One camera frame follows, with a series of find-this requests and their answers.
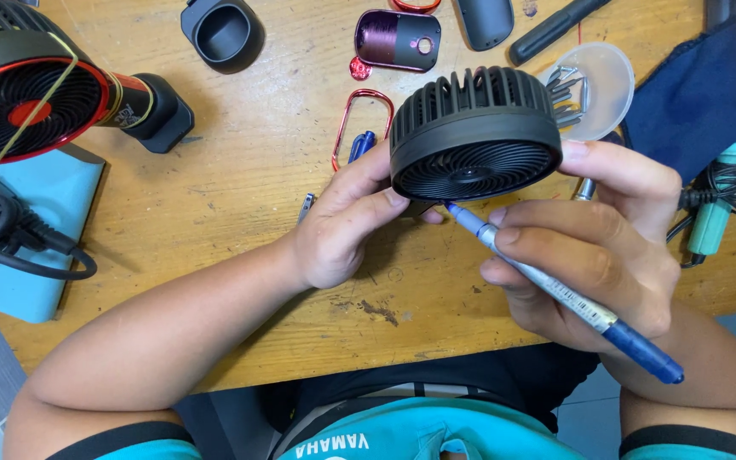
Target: green soldering iron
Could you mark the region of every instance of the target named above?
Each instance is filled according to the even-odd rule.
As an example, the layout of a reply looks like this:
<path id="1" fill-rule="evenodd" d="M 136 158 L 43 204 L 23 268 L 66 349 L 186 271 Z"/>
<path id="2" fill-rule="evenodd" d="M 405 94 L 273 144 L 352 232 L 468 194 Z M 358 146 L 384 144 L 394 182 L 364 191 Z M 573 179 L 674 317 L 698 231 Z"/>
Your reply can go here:
<path id="1" fill-rule="evenodd" d="M 669 231 L 667 241 L 694 222 L 687 246 L 692 257 L 682 265 L 689 268 L 717 253 L 729 216 L 736 214 L 736 142 L 701 172 L 690 189 L 681 193 L 680 208 L 690 213 Z"/>

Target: person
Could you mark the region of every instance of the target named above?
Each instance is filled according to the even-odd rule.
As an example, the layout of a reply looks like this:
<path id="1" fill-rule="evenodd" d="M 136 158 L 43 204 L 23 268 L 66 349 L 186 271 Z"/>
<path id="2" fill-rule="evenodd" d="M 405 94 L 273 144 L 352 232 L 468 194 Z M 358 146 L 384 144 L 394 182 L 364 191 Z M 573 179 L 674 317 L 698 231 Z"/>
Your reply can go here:
<path id="1" fill-rule="evenodd" d="M 580 458 L 552 435 L 548 415 L 600 361 L 621 384 L 623 459 L 736 458 L 736 339 L 672 299 L 680 267 L 666 232 L 680 177 L 597 141 L 566 141 L 560 170 L 594 179 L 598 202 L 495 210 L 496 246 L 612 308 L 683 366 L 684 382 L 662 384 L 491 257 L 484 279 L 504 288 L 520 327 L 554 344 L 303 381 L 271 457 Z M 67 337 L 16 396 L 5 458 L 199 458 L 170 407 L 286 301 L 353 275 L 366 240 L 409 204 L 383 188 L 388 175 L 384 142 L 335 174 L 286 235 L 135 296 Z M 446 390 L 428 395 L 431 384 Z"/>

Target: transparent plastic container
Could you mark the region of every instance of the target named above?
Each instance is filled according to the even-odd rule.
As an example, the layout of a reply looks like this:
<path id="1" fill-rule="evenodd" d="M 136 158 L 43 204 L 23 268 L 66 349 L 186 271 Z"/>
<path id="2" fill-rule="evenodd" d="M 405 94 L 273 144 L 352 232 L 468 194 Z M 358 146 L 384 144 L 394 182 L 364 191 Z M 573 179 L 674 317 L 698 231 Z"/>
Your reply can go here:
<path id="1" fill-rule="evenodd" d="M 608 43 L 583 43 L 558 59 L 555 64 L 538 74 L 547 78 L 558 66 L 577 67 L 579 74 L 587 77 L 589 106 L 581 122 L 562 130 L 561 137 L 576 141 L 594 141 L 606 136 L 623 120 L 635 93 L 635 73 L 632 65 L 620 49 Z M 580 105 L 581 83 L 570 88 L 570 102 Z"/>

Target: black cable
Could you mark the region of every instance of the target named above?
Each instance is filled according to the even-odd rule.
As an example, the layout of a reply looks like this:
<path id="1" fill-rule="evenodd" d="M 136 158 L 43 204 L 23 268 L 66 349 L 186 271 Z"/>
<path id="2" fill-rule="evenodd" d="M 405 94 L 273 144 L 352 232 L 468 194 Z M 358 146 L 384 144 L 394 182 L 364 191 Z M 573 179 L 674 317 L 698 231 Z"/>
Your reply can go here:
<path id="1" fill-rule="evenodd" d="M 22 247 L 35 252 L 55 250 L 73 256 L 84 270 L 62 270 L 20 259 L 15 253 Z M 5 195 L 0 195 L 0 264 L 40 277 L 68 281 L 91 277 L 98 269 L 96 261 L 79 249 L 76 241 L 45 224 L 16 198 Z"/>
<path id="2" fill-rule="evenodd" d="M 736 214 L 736 164 L 714 160 L 700 172 L 690 188 L 680 193 L 678 210 L 688 210 L 689 214 L 669 230 L 667 243 L 694 222 L 700 206 L 718 201 L 728 203 L 731 206 L 731 214 Z M 680 267 L 691 268 L 702 264 L 705 259 L 706 256 L 702 254 L 692 254 L 690 262 Z"/>

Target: wooden table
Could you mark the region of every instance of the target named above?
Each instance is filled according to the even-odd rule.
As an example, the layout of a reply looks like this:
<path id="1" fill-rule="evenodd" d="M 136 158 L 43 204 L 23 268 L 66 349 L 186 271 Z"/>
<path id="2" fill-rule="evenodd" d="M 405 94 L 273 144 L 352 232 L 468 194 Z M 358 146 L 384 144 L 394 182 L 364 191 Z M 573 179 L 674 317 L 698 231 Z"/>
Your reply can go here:
<path id="1" fill-rule="evenodd" d="M 179 26 L 184 0 L 42 2 L 99 65 L 167 78 L 196 113 L 168 155 L 121 132 L 91 129 L 77 144 L 109 162 L 83 241 L 100 269 L 68 285 L 55 321 L 32 325 L 0 313 L 0 328 L 27 372 L 62 339 L 118 302 L 174 277 L 277 238 L 294 226 L 302 198 L 331 178 L 334 137 L 348 94 L 378 89 L 398 105 L 414 89 L 465 67 L 506 66 L 509 44 L 565 0 L 513 0 L 516 28 L 487 52 L 465 45 L 451 0 L 435 16 L 443 37 L 427 74 L 348 73 L 353 29 L 383 0 L 249 0 L 266 27 L 261 56 L 236 75 L 211 71 Z M 581 24 L 584 42 L 619 46 L 643 79 L 672 47 L 702 29 L 703 0 L 614 0 Z M 573 30 L 523 69 L 537 73 L 578 44 Z M 380 131 L 387 111 L 355 104 L 346 143 Z M 471 206 L 483 214 L 516 200 L 568 198 L 576 180 L 555 174 L 517 193 Z M 497 287 L 478 274 L 489 251 L 454 223 L 396 222 L 371 241 L 362 268 L 332 290 L 293 301 L 226 357 L 200 390 L 535 344 L 509 317 Z M 721 254 L 684 272 L 678 296 L 714 314 L 736 312 L 736 217 Z"/>

